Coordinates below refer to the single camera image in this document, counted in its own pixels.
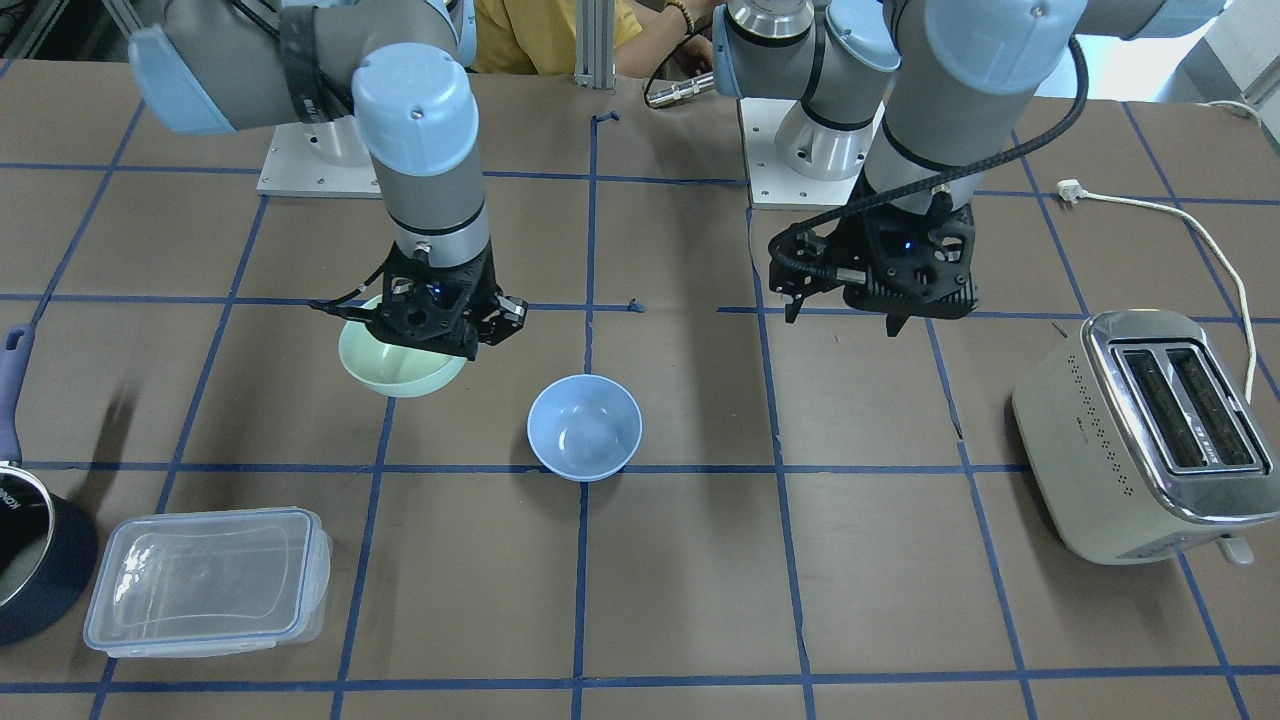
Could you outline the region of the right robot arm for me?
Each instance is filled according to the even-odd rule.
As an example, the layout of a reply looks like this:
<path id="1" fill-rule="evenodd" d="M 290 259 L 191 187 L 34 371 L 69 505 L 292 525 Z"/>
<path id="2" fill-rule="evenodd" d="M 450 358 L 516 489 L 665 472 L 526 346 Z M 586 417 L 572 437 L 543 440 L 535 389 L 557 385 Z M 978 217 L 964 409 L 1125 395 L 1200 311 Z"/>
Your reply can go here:
<path id="1" fill-rule="evenodd" d="M 393 346 L 474 360 L 524 328 L 497 283 L 460 1 L 168 1 L 136 29 L 128 63 L 172 132 L 234 133 L 344 117 L 371 159 L 396 240 L 355 295 L 311 307 Z"/>

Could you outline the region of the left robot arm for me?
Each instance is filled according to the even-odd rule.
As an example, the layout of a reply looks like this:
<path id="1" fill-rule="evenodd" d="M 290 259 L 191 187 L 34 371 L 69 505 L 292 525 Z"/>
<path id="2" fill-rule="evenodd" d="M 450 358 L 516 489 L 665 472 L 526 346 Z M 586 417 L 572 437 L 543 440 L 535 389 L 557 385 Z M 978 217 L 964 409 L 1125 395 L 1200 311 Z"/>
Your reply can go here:
<path id="1" fill-rule="evenodd" d="M 717 90 L 794 100 L 810 126 L 867 140 L 845 205 L 768 243 L 786 322 L 840 291 L 896 336 L 979 306 L 972 197 L 986 172 L 1082 115 L 1083 36 L 1174 38 L 1222 1 L 728 1 L 714 10 Z"/>

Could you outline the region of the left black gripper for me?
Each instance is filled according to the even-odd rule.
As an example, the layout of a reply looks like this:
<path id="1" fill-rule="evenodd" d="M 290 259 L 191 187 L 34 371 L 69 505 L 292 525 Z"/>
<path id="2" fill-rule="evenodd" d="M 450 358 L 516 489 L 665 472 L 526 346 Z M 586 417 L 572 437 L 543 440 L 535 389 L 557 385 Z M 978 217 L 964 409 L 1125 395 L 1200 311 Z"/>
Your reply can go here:
<path id="1" fill-rule="evenodd" d="M 768 245 L 768 286 L 787 323 L 809 297 L 840 292 L 846 306 L 883 315 L 895 337 L 914 316 L 952 320 L 978 309 L 975 236 L 972 205 L 954 205 L 947 192 L 922 215 L 886 204 L 841 218 L 828 234 L 791 225 Z"/>

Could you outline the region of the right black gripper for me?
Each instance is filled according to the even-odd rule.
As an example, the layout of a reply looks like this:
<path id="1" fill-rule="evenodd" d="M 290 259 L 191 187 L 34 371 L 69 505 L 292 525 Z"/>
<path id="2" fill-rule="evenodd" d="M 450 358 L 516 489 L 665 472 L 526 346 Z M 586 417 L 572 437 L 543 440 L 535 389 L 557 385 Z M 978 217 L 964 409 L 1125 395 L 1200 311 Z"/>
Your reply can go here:
<path id="1" fill-rule="evenodd" d="M 498 286 L 490 245 L 456 266 L 434 268 L 426 259 L 394 246 L 365 284 L 308 306 L 353 322 L 385 345 L 466 360 L 480 345 L 498 345 L 525 327 L 529 304 Z"/>

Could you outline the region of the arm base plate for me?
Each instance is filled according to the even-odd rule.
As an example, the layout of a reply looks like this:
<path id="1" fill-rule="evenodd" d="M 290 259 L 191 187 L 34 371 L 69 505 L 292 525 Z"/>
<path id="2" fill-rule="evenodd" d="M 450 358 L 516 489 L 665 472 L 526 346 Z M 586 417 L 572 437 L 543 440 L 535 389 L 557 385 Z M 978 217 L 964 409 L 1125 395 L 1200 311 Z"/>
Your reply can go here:
<path id="1" fill-rule="evenodd" d="M 849 200 L 884 105 L 859 129 L 829 128 L 782 99 L 744 97 L 739 113 L 751 205 L 818 211 Z"/>
<path id="2" fill-rule="evenodd" d="M 370 154 L 353 117 L 276 126 L 260 170 L 262 196 L 380 199 Z"/>

